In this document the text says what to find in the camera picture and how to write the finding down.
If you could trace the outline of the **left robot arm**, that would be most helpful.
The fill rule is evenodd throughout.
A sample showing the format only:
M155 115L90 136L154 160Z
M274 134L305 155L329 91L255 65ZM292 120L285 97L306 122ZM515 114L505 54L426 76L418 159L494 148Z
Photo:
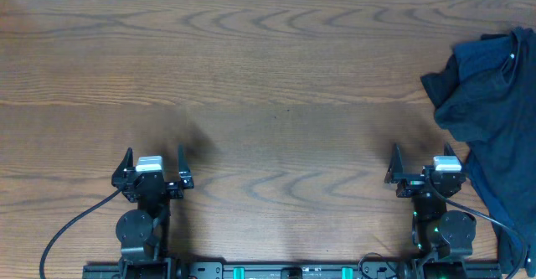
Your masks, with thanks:
M119 276L189 277L188 267L168 252L170 201L182 199L186 189L194 188L183 146L178 147L176 181L165 179L161 156L140 157L135 162L129 148L111 176L111 185L129 202L137 204L116 223L116 237L121 242Z

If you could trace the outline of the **dark teal t-shirt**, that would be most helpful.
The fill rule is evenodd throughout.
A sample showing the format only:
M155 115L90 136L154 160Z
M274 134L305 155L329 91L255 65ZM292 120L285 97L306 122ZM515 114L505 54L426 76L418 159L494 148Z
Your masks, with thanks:
M470 148L465 169L489 214L502 271L535 275L535 32L458 44L445 69L422 76L435 122Z

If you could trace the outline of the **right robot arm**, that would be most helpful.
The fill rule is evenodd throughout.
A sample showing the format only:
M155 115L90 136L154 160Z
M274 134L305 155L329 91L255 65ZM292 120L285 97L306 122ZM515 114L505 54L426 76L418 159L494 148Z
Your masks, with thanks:
M401 151L393 145L386 184L397 186L396 196L409 198L414 206L411 239L419 254L396 269L399 278L467 278L464 259L473 252L476 236L474 216L448 210L446 201L466 181L462 165L451 147L434 156L420 173L404 170Z

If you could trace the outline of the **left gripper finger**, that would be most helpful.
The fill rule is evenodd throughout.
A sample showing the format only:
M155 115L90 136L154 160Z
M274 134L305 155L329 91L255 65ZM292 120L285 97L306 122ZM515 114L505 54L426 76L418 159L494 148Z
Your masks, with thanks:
M184 183L190 183L192 181L191 170L186 160L183 146L178 146L178 175Z
M114 172L114 178L124 178L125 174L133 167L133 151L129 147L126 150L125 156L117 166L116 171Z

